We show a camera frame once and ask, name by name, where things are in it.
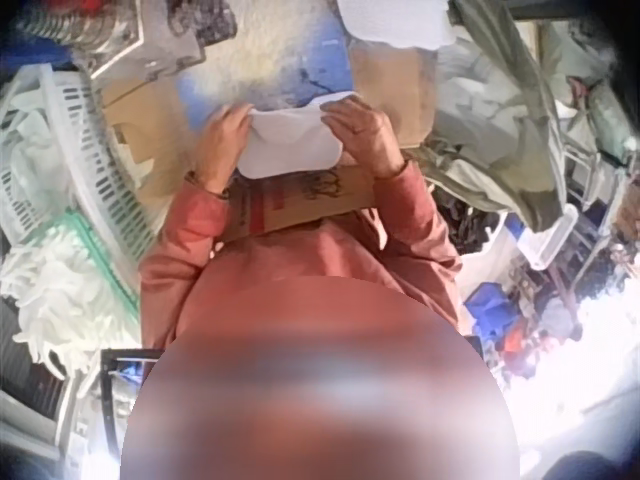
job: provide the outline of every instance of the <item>white cloth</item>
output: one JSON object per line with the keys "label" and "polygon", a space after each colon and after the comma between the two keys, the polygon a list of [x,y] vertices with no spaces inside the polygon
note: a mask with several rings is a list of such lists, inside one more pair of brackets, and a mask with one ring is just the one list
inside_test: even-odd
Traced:
{"label": "white cloth", "polygon": [[455,42],[447,0],[338,0],[351,35],[396,48],[438,50]]}
{"label": "white cloth", "polygon": [[238,162],[240,173],[257,179],[335,167],[342,155],[342,143],[322,123],[320,105],[352,94],[325,95],[302,108],[252,111],[249,143]]}

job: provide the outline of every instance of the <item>red object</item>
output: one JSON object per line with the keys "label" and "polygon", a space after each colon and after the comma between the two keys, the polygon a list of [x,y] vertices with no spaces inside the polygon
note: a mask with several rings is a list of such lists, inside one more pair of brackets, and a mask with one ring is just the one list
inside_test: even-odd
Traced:
{"label": "red object", "polygon": [[[411,163],[397,177],[377,181],[374,195],[388,235],[384,249],[371,222],[353,212],[231,242],[210,259],[229,206],[185,182],[140,266],[144,348],[166,348],[186,331],[203,333],[220,320],[216,305],[238,292],[314,275],[383,285],[457,325],[461,261],[420,169]],[[255,327],[264,328],[263,320],[256,312]]]}
{"label": "red object", "polygon": [[105,0],[45,0],[45,3],[54,10],[78,9],[85,12],[97,12],[106,2]]}

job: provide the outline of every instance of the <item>white plastic basket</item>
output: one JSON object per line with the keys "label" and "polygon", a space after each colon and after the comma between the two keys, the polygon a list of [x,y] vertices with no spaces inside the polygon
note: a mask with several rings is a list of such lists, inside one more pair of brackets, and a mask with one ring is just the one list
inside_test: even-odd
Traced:
{"label": "white plastic basket", "polygon": [[560,249],[569,238],[569,234],[578,223],[580,213],[578,209],[566,204],[564,215],[549,230],[533,233],[526,228],[518,239],[518,249],[529,261],[534,270],[546,270],[560,252]]}
{"label": "white plastic basket", "polygon": [[[69,169],[80,208],[104,242],[115,271],[137,290],[137,264],[154,236],[108,148],[106,124],[88,79],[77,72],[54,72],[43,64],[22,67],[14,83],[20,89],[39,84],[49,127]],[[7,96],[12,93],[16,90],[10,87]],[[43,219],[36,220],[39,225]]]}
{"label": "white plastic basket", "polygon": [[5,132],[16,118],[19,111],[12,100],[22,93],[41,94],[40,80],[34,69],[21,70],[2,91],[0,101],[0,226],[9,243],[16,245],[28,237],[40,225],[53,218],[53,209],[38,209],[32,202],[20,195],[16,196],[8,138]]}
{"label": "white plastic basket", "polygon": [[49,221],[48,212],[38,211],[28,200],[13,195],[11,165],[0,161],[0,225],[11,245],[24,240],[38,226]]}

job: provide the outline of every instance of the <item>white fabric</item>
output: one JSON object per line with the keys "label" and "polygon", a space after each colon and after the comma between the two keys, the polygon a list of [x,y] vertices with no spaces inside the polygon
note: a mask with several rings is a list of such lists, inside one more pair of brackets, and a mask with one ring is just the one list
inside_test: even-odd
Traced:
{"label": "white fabric", "polygon": [[55,352],[69,377],[86,375],[78,396],[99,372],[101,349],[140,345],[139,328],[66,225],[11,249],[0,269],[0,294],[17,300],[20,333],[13,340],[27,344],[34,363],[64,380],[49,358]]}
{"label": "white fabric", "polygon": [[455,41],[447,0],[338,0],[351,35],[396,48],[438,50]]}
{"label": "white fabric", "polygon": [[320,105],[352,94],[325,95],[302,108],[252,111],[249,143],[238,162],[240,173],[257,179],[335,167],[342,155],[342,143],[322,123]]}

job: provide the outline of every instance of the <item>white plastic container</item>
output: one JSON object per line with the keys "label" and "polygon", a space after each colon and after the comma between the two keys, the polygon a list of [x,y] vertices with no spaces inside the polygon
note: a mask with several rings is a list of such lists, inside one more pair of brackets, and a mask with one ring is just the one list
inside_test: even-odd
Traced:
{"label": "white plastic container", "polygon": [[566,204],[564,215],[549,230],[533,233],[526,228],[518,239],[518,249],[534,270],[546,270],[569,238],[578,223],[580,213],[571,204]]}
{"label": "white plastic container", "polygon": [[34,89],[43,95],[80,208],[104,242],[115,271],[137,290],[137,264],[154,235],[107,147],[106,124],[88,79],[78,72],[54,72],[49,64],[22,67],[0,104],[0,119],[12,95]]}

